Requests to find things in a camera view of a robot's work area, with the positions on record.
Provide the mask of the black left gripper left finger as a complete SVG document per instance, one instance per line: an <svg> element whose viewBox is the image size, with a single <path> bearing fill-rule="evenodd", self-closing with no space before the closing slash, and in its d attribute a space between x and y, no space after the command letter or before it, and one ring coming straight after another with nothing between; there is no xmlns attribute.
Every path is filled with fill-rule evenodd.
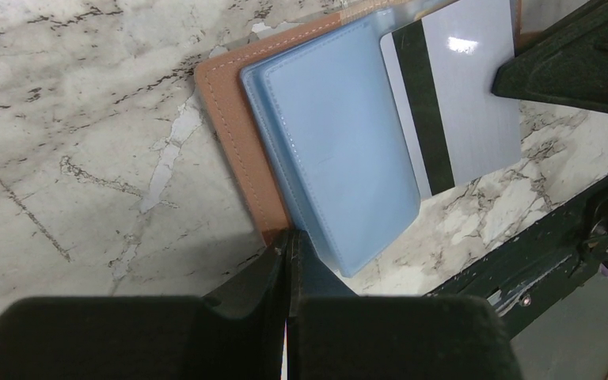
<svg viewBox="0 0 608 380"><path fill-rule="evenodd" d="M287 234L198 296L35 297L0 315L0 379L277 379Z"/></svg>

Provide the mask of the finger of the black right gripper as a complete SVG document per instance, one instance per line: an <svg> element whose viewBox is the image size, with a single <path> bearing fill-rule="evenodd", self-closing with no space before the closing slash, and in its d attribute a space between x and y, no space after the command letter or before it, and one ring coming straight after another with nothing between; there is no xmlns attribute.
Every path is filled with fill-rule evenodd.
<svg viewBox="0 0 608 380"><path fill-rule="evenodd" d="M501 66L498 97L608 113L608 1L588 1Z"/></svg>

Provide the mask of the silver magnetic stripe card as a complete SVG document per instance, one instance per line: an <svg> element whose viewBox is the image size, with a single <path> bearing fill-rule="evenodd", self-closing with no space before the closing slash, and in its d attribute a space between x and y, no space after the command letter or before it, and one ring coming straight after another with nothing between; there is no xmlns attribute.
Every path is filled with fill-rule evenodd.
<svg viewBox="0 0 608 380"><path fill-rule="evenodd" d="M521 158L519 103L497 97L515 55L512 1L415 1L379 42L422 198Z"/></svg>

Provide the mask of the tan leather card holder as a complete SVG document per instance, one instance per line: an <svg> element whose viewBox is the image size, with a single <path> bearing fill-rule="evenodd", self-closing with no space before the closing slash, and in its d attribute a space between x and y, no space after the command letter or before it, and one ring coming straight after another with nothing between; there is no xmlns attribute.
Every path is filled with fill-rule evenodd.
<svg viewBox="0 0 608 380"><path fill-rule="evenodd" d="M304 230L342 276L395 241L425 200L379 45L413 2L364 1L196 70L263 239Z"/></svg>

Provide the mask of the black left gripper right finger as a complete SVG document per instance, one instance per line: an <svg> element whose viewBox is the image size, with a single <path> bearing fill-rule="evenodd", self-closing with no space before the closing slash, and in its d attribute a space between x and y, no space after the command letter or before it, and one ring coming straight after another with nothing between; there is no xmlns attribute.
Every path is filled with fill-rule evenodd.
<svg viewBox="0 0 608 380"><path fill-rule="evenodd" d="M475 296L358 295L287 232L290 379L520 379L497 312Z"/></svg>

